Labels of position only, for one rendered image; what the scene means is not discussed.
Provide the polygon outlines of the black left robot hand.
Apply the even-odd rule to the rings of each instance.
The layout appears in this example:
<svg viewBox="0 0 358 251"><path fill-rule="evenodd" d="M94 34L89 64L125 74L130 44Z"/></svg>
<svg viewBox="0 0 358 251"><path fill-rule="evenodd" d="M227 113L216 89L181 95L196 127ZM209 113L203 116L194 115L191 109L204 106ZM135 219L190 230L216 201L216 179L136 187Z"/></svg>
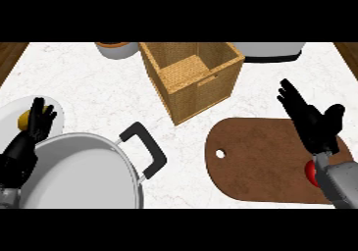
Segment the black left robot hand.
<svg viewBox="0 0 358 251"><path fill-rule="evenodd" d="M54 106L43 109L43 98L33 101L28 128L12 139L0 153L0 188L20 189L26 184L37 162L36 144L46 140L52 121L57 117Z"/></svg>

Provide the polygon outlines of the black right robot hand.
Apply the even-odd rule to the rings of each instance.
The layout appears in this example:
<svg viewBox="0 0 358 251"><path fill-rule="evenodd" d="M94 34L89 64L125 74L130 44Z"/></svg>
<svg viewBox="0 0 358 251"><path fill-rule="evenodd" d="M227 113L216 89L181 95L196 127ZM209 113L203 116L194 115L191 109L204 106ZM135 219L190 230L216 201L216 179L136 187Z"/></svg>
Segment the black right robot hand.
<svg viewBox="0 0 358 251"><path fill-rule="evenodd" d="M277 99L293 121L295 128L308 152L314 155L321 152L339 152L336 136L342 131L345 107L333 104L324 113L308 104L295 85L284 78L280 81Z"/></svg>

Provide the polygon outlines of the brown wooden cutting board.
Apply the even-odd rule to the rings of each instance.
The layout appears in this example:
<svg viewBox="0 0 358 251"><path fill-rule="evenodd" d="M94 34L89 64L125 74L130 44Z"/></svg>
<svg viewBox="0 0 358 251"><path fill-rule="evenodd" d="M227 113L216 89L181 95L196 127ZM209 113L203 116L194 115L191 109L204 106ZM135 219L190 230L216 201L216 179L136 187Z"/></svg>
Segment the brown wooden cutting board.
<svg viewBox="0 0 358 251"><path fill-rule="evenodd" d="M326 204L305 166L312 155L289 119L230 118L210 129L206 169L225 195L243 201Z"/></svg>

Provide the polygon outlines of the red tomato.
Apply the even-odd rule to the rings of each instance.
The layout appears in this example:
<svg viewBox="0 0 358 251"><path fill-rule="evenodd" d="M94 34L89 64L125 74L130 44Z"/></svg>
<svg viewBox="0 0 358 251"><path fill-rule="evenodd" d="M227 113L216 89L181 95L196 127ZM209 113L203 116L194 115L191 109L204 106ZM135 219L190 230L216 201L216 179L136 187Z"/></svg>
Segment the red tomato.
<svg viewBox="0 0 358 251"><path fill-rule="evenodd" d="M305 165L305 176L309 181L309 183L315 186L320 187L320 184L317 182L315 178L317 170L315 170L315 162L311 160L306 165Z"/></svg>

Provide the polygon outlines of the wicker basket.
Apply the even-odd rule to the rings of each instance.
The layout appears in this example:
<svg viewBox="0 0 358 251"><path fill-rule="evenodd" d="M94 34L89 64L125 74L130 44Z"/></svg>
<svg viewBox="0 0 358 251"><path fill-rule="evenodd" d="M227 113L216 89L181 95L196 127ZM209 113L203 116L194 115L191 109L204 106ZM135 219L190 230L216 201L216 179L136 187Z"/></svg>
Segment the wicker basket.
<svg viewBox="0 0 358 251"><path fill-rule="evenodd" d="M148 78L178 126L232 94L244 55L231 42L139 42Z"/></svg>

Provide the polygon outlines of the yellow fruit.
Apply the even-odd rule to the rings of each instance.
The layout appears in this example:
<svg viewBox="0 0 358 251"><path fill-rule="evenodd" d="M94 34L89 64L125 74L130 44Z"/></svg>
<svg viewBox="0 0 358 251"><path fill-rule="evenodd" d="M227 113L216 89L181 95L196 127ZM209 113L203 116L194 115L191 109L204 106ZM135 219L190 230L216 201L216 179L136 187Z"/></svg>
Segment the yellow fruit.
<svg viewBox="0 0 358 251"><path fill-rule="evenodd" d="M30 119L31 110L27 110L18 117L18 129L27 130L28 129L28 119Z"/></svg>

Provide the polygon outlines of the white appliance with black base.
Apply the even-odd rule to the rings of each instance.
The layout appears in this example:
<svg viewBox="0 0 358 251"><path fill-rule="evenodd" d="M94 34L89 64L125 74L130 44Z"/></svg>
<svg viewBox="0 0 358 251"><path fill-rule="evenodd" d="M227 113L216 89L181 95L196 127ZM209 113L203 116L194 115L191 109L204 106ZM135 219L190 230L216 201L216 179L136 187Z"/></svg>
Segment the white appliance with black base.
<svg viewBox="0 0 358 251"><path fill-rule="evenodd" d="M247 63L284 63L302 55L305 42L235 42Z"/></svg>

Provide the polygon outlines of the grey round container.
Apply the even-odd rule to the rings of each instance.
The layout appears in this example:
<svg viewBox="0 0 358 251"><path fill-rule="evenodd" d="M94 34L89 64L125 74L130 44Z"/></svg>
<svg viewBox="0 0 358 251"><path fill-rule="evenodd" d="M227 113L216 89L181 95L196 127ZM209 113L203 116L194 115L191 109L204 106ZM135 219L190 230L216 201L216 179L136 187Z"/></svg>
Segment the grey round container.
<svg viewBox="0 0 358 251"><path fill-rule="evenodd" d="M101 54L113 60L126 59L138 52L136 42L96 43Z"/></svg>

